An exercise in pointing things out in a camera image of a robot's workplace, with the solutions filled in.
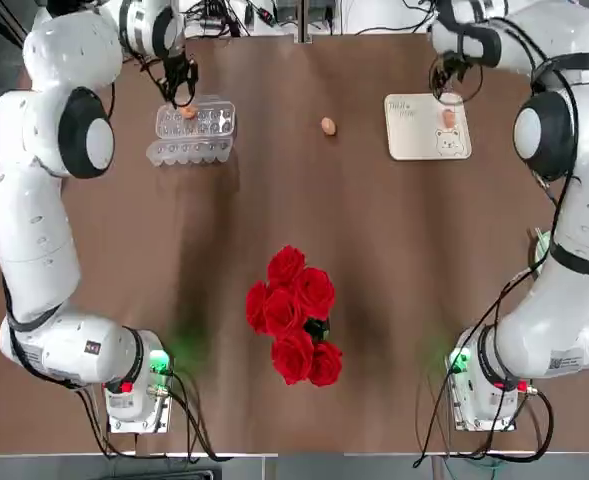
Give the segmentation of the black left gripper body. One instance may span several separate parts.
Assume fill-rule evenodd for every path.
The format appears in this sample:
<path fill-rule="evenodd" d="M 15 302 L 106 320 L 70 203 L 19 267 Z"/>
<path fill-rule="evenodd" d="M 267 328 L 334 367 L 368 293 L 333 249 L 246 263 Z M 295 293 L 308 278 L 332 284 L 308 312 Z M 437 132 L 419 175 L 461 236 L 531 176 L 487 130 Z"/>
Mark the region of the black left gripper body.
<path fill-rule="evenodd" d="M 165 79 L 185 79 L 189 73 L 189 61 L 184 52 L 168 55 L 162 60 Z"/>

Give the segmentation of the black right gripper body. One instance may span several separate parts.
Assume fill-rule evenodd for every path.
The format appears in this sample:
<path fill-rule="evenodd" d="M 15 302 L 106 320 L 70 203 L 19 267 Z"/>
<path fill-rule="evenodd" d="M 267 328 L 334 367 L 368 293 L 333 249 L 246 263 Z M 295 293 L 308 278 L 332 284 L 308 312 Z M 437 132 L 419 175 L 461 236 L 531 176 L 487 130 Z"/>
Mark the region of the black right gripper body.
<path fill-rule="evenodd" d="M 445 52 L 437 60 L 435 70 L 441 76 L 464 76 L 468 70 L 468 61 L 462 54 Z"/>

